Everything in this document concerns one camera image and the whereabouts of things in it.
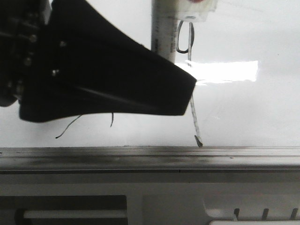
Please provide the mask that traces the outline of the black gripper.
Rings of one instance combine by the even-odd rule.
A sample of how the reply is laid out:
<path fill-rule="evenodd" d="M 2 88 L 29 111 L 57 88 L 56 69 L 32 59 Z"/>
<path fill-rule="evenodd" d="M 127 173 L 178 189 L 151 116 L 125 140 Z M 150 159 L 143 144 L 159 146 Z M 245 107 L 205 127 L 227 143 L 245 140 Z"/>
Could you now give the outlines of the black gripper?
<path fill-rule="evenodd" d="M 0 105 L 55 106 L 55 1 L 0 2 Z"/>

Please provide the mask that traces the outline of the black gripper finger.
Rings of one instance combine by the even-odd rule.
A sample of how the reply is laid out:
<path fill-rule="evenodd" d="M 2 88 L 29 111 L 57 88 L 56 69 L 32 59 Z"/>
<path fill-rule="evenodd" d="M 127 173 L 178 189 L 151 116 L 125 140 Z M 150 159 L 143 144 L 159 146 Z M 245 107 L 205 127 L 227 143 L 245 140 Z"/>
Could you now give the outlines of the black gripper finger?
<path fill-rule="evenodd" d="M 24 81 L 19 116 L 46 122 L 90 113 L 183 115 L 195 83 L 87 1 L 55 0 Z"/>

